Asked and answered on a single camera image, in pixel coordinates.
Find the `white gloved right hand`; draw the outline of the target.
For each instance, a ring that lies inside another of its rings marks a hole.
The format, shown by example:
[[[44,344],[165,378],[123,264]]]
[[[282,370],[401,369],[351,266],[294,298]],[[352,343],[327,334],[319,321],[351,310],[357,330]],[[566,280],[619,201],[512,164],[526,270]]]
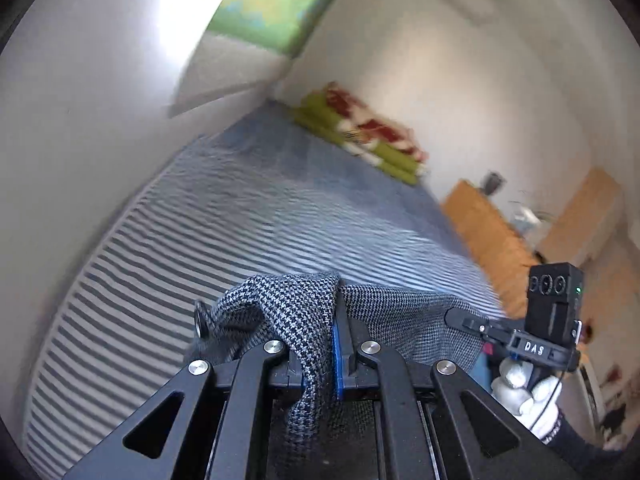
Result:
[[[558,397],[562,382],[551,375],[529,389],[533,371],[532,363],[502,360],[499,375],[491,383],[491,395],[538,440],[549,444],[560,430]]]

